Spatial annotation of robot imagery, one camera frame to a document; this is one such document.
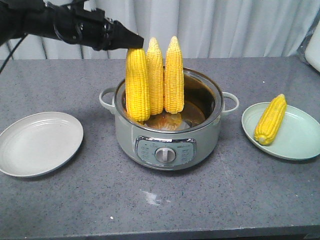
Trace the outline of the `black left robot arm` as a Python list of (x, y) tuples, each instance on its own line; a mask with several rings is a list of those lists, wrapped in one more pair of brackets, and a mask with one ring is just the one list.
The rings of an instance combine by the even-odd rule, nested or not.
[(54, 5), (43, 0), (0, 2), (0, 43), (35, 35), (60, 40), (96, 51), (140, 49), (144, 38), (117, 20), (105, 17), (102, 9), (84, 9), (84, 1)]

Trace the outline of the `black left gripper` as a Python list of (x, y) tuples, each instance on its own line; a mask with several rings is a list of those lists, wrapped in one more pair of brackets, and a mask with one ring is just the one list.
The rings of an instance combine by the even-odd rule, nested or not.
[(83, 4), (52, 5), (51, 8), (54, 33), (65, 43), (91, 47), (96, 51), (141, 49), (144, 46), (143, 37), (119, 21), (105, 18), (102, 9), (85, 10)]

